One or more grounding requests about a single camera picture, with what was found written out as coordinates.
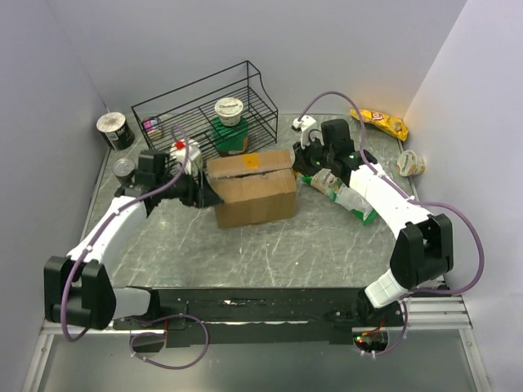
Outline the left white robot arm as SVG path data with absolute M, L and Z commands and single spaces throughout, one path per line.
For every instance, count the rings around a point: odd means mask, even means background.
M 134 318 L 144 328 L 162 318 L 159 293 L 144 287 L 115 288 L 109 269 L 132 232 L 163 200 L 187 207 L 214 207 L 222 199 L 203 172 L 195 145 L 174 154 L 144 150 L 129 180 L 116 190 L 101 220 L 66 256 L 44 266 L 44 315 L 62 327 L 105 329 L 115 319 Z

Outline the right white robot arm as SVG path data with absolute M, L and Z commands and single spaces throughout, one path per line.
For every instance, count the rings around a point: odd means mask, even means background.
M 368 151 L 355 149 L 346 120 L 317 123 L 312 117 L 294 119 L 300 140 L 293 145 L 295 171 L 313 176 L 328 169 L 370 204 L 387 223 L 396 240 L 388 270 L 362 294 L 359 320 L 369 326 L 385 317 L 386 306 L 420 284 L 451 271 L 454 266 L 450 219 L 413 204 L 394 189 L 390 177 Z

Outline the brown cardboard express box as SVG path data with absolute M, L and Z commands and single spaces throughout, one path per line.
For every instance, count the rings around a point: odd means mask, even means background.
M 297 210 L 297 182 L 287 149 L 208 161 L 208 181 L 223 200 L 214 207 L 221 229 L 289 219 Z

